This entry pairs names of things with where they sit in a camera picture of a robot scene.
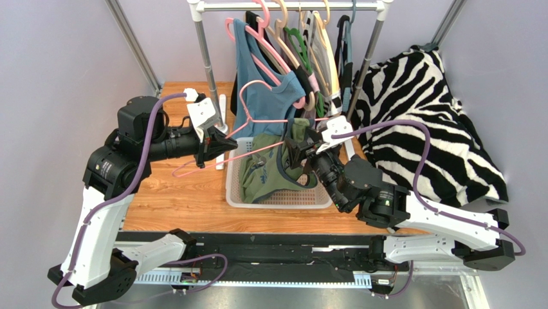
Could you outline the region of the green tank top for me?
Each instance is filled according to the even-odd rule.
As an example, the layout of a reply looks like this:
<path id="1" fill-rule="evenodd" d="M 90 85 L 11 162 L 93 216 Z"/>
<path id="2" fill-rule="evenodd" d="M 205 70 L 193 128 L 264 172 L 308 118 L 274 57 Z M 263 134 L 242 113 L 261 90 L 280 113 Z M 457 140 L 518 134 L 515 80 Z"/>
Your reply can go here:
<path id="1" fill-rule="evenodd" d="M 239 181 L 240 197 L 244 203 L 260 203 L 279 191 L 303 191 L 318 185 L 315 173 L 306 174 L 306 182 L 298 179 L 304 168 L 291 167 L 289 149 L 284 145 L 274 146 L 286 138 L 299 143 L 304 140 L 306 129 L 312 127 L 311 119 L 290 119 L 282 124 L 282 134 L 260 133 L 253 138 L 253 154 L 241 160 Z"/>

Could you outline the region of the blue tank top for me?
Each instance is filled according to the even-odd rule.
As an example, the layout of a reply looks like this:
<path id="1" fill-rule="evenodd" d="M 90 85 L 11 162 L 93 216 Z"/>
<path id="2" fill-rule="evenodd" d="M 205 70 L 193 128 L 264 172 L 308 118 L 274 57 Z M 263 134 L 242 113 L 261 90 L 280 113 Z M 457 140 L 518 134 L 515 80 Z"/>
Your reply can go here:
<path id="1" fill-rule="evenodd" d="M 233 33 L 235 36 L 236 47 L 236 68 L 237 85 L 239 90 L 252 80 L 262 80 L 267 82 L 272 90 L 262 84 L 252 84 L 243 92 L 243 98 L 248 107 L 251 116 L 255 120 L 275 120 L 293 118 L 296 108 L 293 103 L 301 96 L 305 95 L 303 87 L 300 85 L 295 73 L 287 75 L 272 72 L 280 80 L 280 84 L 272 81 L 271 78 L 258 67 L 252 59 L 252 55 L 258 56 L 258 60 L 266 65 L 265 58 L 261 55 L 258 42 L 250 33 L 247 33 L 248 25 L 241 20 L 234 20 Z M 239 94 L 237 94 L 237 113 L 235 116 L 234 127 L 237 129 L 246 121 L 246 114 L 242 106 Z M 253 137 L 260 133 L 269 133 L 271 135 L 282 134 L 282 124 L 250 123 L 241 131 L 237 132 L 232 138 Z"/>

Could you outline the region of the thin pink wire hanger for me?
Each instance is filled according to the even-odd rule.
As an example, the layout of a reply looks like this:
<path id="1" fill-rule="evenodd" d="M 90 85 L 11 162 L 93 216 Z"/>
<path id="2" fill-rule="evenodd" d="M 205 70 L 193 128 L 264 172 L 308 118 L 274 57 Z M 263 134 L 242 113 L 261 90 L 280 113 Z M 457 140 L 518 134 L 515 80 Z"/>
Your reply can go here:
<path id="1" fill-rule="evenodd" d="M 230 132 L 230 133 L 227 135 L 227 137 L 232 137 L 234 134 L 236 134 L 237 132 L 241 131 L 244 127 L 246 127 L 246 126 L 247 126 L 248 124 L 250 124 L 250 123 L 278 124 L 278 123 L 287 123 L 287 122 L 288 122 L 288 119 L 255 120 L 255 119 L 251 116 L 251 114 L 250 114 L 250 112 L 249 112 L 249 110 L 248 110 L 248 107 L 247 107 L 247 105 L 246 105 L 246 103 L 245 103 L 245 100 L 244 100 L 244 98 L 243 98 L 243 92 L 244 92 L 244 90 L 246 90 L 246 89 L 247 89 L 249 86 L 251 86 L 252 84 L 262 84 L 263 86 L 267 87 L 269 90 L 272 90 L 272 87 L 271 87 L 267 82 L 264 82 L 264 81 L 262 81 L 262 80 L 252 80 L 252 81 L 246 83 L 246 84 L 241 88 L 241 90 L 240 90 L 240 92 L 239 92 L 239 98 L 240 98 L 240 100 L 241 100 L 242 106 L 243 106 L 243 108 L 244 108 L 244 112 L 245 112 L 245 114 L 246 114 L 246 121 L 245 121 L 245 123 L 244 123 L 243 125 L 241 125 L 241 126 L 238 127 L 237 129 L 233 129 L 232 132 Z M 210 168 L 213 168 L 213 167 L 214 167 L 215 169 L 217 169 L 217 167 L 218 167 L 219 165 L 226 165 L 226 164 L 229 163 L 229 162 L 232 162 L 232 161 L 234 161 L 234 160 L 238 160 L 238 159 L 243 158 L 243 157 L 245 157 L 245 156 L 246 156 L 245 154 L 244 154 L 244 155 L 242 154 L 242 155 L 239 155 L 239 156 L 230 157 L 230 158 L 228 158 L 228 159 L 226 159 L 226 160 L 222 160 L 222 161 L 215 160 L 215 164 L 213 164 L 213 165 L 208 165 L 208 166 L 205 166 L 205 167 L 203 167 L 203 168 L 197 168 L 197 169 L 195 169 L 195 170 L 193 170 L 193 171 L 185 172 L 185 173 L 182 173 L 182 174 L 177 174 L 177 172 L 178 172 L 180 169 L 186 167 L 186 166 L 187 166 L 188 164 L 190 164 L 190 163 L 193 163 L 193 161 L 189 161 L 189 162 L 186 162 L 185 164 L 180 165 L 179 167 L 175 168 L 175 169 L 172 171 L 172 174 L 171 174 L 171 175 L 172 175 L 174 178 L 182 178 L 182 177 L 185 177 L 185 176 L 194 174 L 194 173 L 198 173 L 198 172 L 201 172 L 201 171 L 205 171 L 205 170 L 210 169 Z"/>

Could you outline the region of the thick pink plastic hanger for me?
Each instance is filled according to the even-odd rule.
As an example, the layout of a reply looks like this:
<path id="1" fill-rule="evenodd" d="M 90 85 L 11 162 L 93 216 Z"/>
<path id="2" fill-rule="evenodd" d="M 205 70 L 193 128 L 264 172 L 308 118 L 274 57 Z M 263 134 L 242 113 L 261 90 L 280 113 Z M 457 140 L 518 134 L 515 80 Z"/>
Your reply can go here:
<path id="1" fill-rule="evenodd" d="M 284 17 L 283 20 L 276 19 L 274 28 L 270 26 L 270 11 L 268 6 L 266 5 L 265 1 L 253 1 L 254 3 L 257 3 L 260 5 L 260 8 L 263 11 L 263 16 L 256 16 L 255 21 L 257 22 L 257 29 L 255 30 L 251 26 L 247 26 L 245 29 L 247 33 L 250 33 L 251 36 L 256 39 L 256 41 L 259 44 L 259 49 L 262 53 L 265 53 L 265 58 L 269 59 L 274 67 L 278 69 L 279 73 L 282 75 L 287 75 L 288 73 L 291 73 L 294 71 L 291 69 L 291 67 L 287 64 L 287 62 L 284 60 L 284 58 L 281 56 L 281 54 L 275 49 L 275 47 L 271 44 L 271 42 L 265 37 L 268 37 L 268 35 L 272 35 L 275 42 L 278 43 L 278 45 L 282 48 L 282 50 L 285 52 L 286 56 L 290 58 L 290 62 L 294 65 L 295 69 L 298 68 L 297 59 L 293 56 L 293 54 L 290 52 L 289 48 L 285 45 L 283 40 L 281 39 L 281 33 L 283 30 L 283 27 L 287 24 L 288 19 L 288 10 L 286 7 L 286 4 L 284 1 L 272 1 L 275 4 L 277 4 L 278 8 L 281 10 L 282 15 Z M 230 25 L 233 24 L 234 19 L 233 18 L 227 18 L 225 20 L 225 29 L 229 36 L 229 38 L 235 42 L 235 36 L 230 31 Z M 272 79 L 272 81 L 276 82 L 277 84 L 280 84 L 280 80 L 274 76 L 274 74 L 271 74 L 269 70 L 267 69 L 266 65 L 263 66 L 259 60 L 258 56 L 251 56 L 253 61 L 256 65 L 258 65 L 268 76 Z M 306 95 L 301 96 L 297 101 L 293 103 L 293 106 L 296 109 L 304 109 L 307 106 L 309 102 L 307 102 L 307 98 L 310 97 L 310 95 L 313 96 L 313 93 L 311 91 L 306 92 Z"/>

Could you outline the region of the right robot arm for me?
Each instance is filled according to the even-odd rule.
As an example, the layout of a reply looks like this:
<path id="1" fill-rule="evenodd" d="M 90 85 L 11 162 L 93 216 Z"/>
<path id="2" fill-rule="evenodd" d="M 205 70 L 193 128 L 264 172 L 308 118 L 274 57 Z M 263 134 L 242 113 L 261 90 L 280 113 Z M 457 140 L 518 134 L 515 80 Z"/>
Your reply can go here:
<path id="1" fill-rule="evenodd" d="M 340 212 L 381 229 L 414 228 L 422 236 L 374 236 L 372 263 L 455 259 L 475 270 L 497 271 L 512 263 L 516 253 L 506 228 L 507 212 L 468 212 L 427 200 L 416 192 L 383 181 L 380 169 L 353 156 L 346 164 L 339 145 L 353 136 L 349 124 L 306 129 L 304 139 L 284 143 L 293 167 L 314 173 Z"/>

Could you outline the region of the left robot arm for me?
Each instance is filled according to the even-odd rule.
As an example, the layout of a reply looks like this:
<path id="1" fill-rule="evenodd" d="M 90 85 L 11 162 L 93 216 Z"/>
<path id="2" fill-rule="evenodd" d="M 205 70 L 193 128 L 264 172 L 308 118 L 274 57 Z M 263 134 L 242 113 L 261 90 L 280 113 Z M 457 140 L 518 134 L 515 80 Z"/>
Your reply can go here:
<path id="1" fill-rule="evenodd" d="M 169 124 L 164 100 L 134 97 L 117 113 L 117 128 L 87 161 L 83 203 L 71 250 L 63 263 L 51 267 L 48 279 L 57 288 L 70 286 L 76 308 L 110 302 L 123 296 L 136 279 L 161 266 L 199 261 L 196 240 L 174 229 L 156 241 L 118 249 L 120 225 L 156 161 L 193 156 L 198 167 L 237 148 L 217 128 L 219 104 L 200 94 L 188 106 L 179 126 Z"/>

